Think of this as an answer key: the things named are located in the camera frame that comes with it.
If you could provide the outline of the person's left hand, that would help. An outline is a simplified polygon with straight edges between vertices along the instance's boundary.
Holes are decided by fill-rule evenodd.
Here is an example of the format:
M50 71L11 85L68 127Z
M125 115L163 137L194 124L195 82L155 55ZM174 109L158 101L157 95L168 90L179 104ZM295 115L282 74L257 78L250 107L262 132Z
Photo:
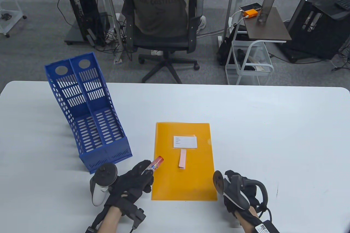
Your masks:
M116 207L122 214L129 213L131 205L141 197L142 193L151 192L154 182L153 171L146 170L150 164L150 160L143 160L127 173L118 176L104 207Z

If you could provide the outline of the person's right hand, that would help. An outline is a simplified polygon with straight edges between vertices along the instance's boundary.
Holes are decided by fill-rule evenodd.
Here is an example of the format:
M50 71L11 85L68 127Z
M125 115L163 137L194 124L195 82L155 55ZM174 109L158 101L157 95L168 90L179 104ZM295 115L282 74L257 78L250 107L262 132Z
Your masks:
M244 189L241 189L240 191L245 196L243 197L244 200L247 200L249 202L249 206L254 208L255 212L265 212L267 210L267 200L266 198L263 199L263 202L260 203L258 199L256 198L257 193L257 185L256 184L248 184L246 185L246 181L249 180L247 177L241 176L242 182L244 185ZM253 227L258 226L261 224L261 220L259 217L251 213L249 210L241 209L242 205L236 205L237 200L234 200L234 202L231 201L233 197L223 197L224 199L224 205L226 206L226 209L229 213L233 214L237 219L238 215L241 216L241 218L252 225Z

